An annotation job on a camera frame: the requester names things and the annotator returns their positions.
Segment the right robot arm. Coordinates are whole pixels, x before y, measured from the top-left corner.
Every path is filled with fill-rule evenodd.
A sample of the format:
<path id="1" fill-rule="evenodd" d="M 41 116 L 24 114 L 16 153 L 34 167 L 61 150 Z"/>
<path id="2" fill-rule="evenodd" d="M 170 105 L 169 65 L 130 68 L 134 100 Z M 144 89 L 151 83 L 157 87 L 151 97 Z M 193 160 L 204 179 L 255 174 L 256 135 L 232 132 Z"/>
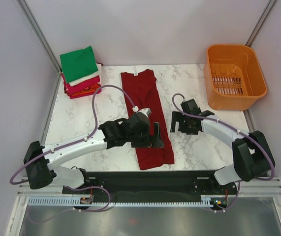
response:
<path id="1" fill-rule="evenodd" d="M 187 135 L 209 134 L 232 149 L 233 163 L 218 169 L 208 181 L 209 190 L 220 193 L 226 184 L 253 179 L 271 180 L 275 175 L 275 161 L 264 134 L 242 131 L 222 121 L 211 111 L 202 112 L 195 100 L 181 103 L 181 109 L 172 112 L 171 132 Z"/>

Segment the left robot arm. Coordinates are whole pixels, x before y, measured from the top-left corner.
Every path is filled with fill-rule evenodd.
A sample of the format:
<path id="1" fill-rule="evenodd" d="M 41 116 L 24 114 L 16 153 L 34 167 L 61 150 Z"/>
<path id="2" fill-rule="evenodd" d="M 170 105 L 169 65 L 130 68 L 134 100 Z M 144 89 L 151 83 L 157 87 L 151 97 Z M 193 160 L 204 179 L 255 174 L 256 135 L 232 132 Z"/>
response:
<path id="1" fill-rule="evenodd" d="M 29 186 L 32 190 L 50 184 L 66 185 L 79 193 L 87 193 L 91 182 L 83 170 L 62 167 L 85 154 L 122 147 L 163 148 L 159 123 L 150 124 L 150 110 L 145 108 L 129 118 L 120 118 L 101 124 L 93 134 L 74 138 L 59 144 L 42 146 L 32 142 L 24 157 Z"/>

